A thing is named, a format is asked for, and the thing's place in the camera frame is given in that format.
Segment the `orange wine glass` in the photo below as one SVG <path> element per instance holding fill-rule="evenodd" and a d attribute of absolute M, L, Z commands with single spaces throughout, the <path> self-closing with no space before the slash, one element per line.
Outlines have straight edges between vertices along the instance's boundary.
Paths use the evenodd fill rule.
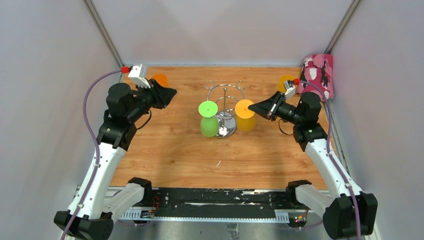
<path fill-rule="evenodd" d="M 154 79 L 162 87 L 169 87 L 168 77 L 165 74 L 154 74 L 151 78 Z"/>

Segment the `yellow wine glass front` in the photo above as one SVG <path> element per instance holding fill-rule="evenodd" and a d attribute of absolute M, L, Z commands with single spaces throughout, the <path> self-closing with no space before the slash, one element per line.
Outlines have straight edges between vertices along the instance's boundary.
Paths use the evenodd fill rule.
<path fill-rule="evenodd" d="M 247 132 L 255 127 L 255 113 L 249 109 L 249 106 L 252 104 L 253 102 L 251 100 L 242 99 L 238 101 L 235 105 L 234 110 L 236 127 L 240 131 Z"/>

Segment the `yellow wine glass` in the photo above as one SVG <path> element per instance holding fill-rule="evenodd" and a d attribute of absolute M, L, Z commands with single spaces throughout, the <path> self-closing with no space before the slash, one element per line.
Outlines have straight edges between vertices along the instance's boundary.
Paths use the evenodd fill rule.
<path fill-rule="evenodd" d="M 296 90 L 296 86 L 294 85 L 295 77 L 292 75 L 283 75 L 279 79 L 279 83 L 277 89 L 281 93 L 292 92 Z"/>
<path fill-rule="evenodd" d="M 247 132 L 255 127 L 255 113 L 249 109 L 249 106 L 252 104 L 253 102 L 251 100 L 242 99 L 238 101 L 235 105 L 234 110 L 236 127 L 240 131 Z"/>

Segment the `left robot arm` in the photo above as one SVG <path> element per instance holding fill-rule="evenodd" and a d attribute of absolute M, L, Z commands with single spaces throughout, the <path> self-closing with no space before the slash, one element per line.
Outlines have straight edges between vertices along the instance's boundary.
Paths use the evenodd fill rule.
<path fill-rule="evenodd" d="M 127 153 L 138 121 L 151 109 L 166 108 L 177 90 L 161 86 L 155 79 L 146 87 L 132 89 L 127 83 L 112 85 L 106 97 L 103 124 L 94 137 L 94 154 L 76 197 L 65 211 L 58 211 L 53 222 L 63 231 L 61 239 L 107 240 L 119 218 L 135 204 L 155 202 L 151 181 L 131 178 L 111 199 L 105 196 L 113 175 Z"/>

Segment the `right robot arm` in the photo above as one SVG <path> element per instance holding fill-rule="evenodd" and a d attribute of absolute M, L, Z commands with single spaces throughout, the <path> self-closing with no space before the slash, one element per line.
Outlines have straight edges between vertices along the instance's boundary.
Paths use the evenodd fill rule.
<path fill-rule="evenodd" d="M 290 208 L 304 205 L 315 212 L 333 240 L 361 238 L 374 232 L 377 198 L 355 183 L 336 156 L 330 133 L 318 122 L 321 99 L 316 93 L 302 94 L 294 106 L 277 91 L 269 99 L 253 103 L 247 109 L 267 120 L 280 118 L 292 123 L 294 140 L 313 161 L 327 186 L 329 194 L 325 195 L 306 180 L 290 182 L 285 195 Z"/>

